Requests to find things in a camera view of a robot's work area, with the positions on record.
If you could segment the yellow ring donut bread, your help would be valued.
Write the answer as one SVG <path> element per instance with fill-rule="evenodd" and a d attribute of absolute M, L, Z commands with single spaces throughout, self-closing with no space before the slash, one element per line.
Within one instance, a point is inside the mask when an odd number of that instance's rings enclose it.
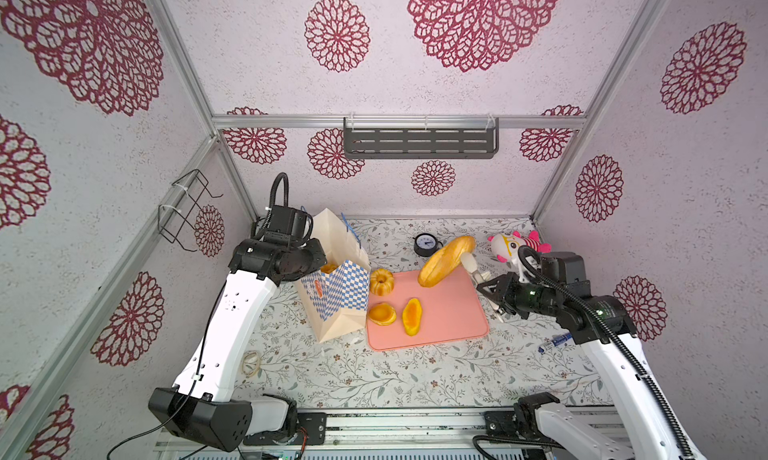
<path fill-rule="evenodd" d="M 325 274 L 331 274 L 338 268 L 337 264 L 328 263 L 321 268 L 321 271 Z"/>

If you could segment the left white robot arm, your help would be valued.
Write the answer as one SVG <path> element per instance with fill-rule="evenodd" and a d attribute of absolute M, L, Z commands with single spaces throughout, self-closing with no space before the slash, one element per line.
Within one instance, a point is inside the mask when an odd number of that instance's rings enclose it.
<path fill-rule="evenodd" d="M 203 337 L 170 388 L 157 388 L 148 408 L 172 435 L 225 452 L 249 436 L 291 440 L 298 430 L 293 401 L 264 395 L 233 397 L 248 340 L 283 282 L 317 272 L 326 262 L 312 236 L 313 218 L 291 207 L 271 208 L 265 226 L 234 250 Z"/>

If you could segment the small bundt cake bread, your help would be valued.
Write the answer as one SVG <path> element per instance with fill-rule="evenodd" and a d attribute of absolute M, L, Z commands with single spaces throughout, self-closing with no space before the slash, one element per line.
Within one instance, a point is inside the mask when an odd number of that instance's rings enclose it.
<path fill-rule="evenodd" d="M 394 274 L 384 268 L 373 271 L 370 275 L 369 291 L 372 295 L 387 296 L 395 287 Z"/>

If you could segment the blue checkered paper bag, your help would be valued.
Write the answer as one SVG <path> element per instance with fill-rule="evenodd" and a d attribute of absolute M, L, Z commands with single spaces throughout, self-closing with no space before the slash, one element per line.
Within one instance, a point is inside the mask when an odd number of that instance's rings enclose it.
<path fill-rule="evenodd" d="M 371 266 L 344 217 L 325 209 L 313 218 L 312 237 L 320 241 L 326 264 L 338 268 L 331 274 L 320 269 L 299 280 L 296 288 L 315 338 L 323 343 L 366 326 Z"/>

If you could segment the long baguette bread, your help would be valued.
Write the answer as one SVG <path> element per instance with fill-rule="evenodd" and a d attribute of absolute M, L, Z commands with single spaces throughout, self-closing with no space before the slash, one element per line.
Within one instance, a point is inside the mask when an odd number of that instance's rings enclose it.
<path fill-rule="evenodd" d="M 472 253 L 476 240 L 472 236 L 460 236 L 434 253 L 418 275 L 418 283 L 425 288 L 432 288 L 451 274 L 460 264 L 461 255 Z"/>

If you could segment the round yellow tart bread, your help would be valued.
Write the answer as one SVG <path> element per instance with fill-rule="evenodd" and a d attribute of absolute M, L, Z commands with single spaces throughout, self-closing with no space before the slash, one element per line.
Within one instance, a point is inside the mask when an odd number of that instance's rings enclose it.
<path fill-rule="evenodd" d="M 397 320 L 397 312 L 392 305 L 383 302 L 374 305 L 368 311 L 367 318 L 376 325 L 388 326 Z"/>

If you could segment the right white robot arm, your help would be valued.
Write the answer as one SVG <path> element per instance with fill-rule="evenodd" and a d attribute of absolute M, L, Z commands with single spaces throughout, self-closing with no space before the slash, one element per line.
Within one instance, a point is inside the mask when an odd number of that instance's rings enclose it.
<path fill-rule="evenodd" d="M 552 317 L 570 333 L 608 389 L 629 439 L 619 444 L 543 392 L 520 398 L 504 420 L 488 418 L 485 434 L 472 440 L 475 447 L 561 449 L 577 459 L 702 458 L 648 366 L 630 315 L 617 298 L 592 294 L 581 256 L 523 246 L 516 270 L 492 279 L 479 273 L 472 254 L 461 254 L 460 261 L 477 291 L 503 312 Z"/>

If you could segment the yellow twisted bread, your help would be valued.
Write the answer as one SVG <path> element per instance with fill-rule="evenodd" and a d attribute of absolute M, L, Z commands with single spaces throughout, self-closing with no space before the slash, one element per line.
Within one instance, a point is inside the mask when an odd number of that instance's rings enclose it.
<path fill-rule="evenodd" d="M 415 336 L 420 331 L 422 319 L 422 305 L 418 298 L 411 298 L 401 314 L 404 331 L 408 336 Z"/>

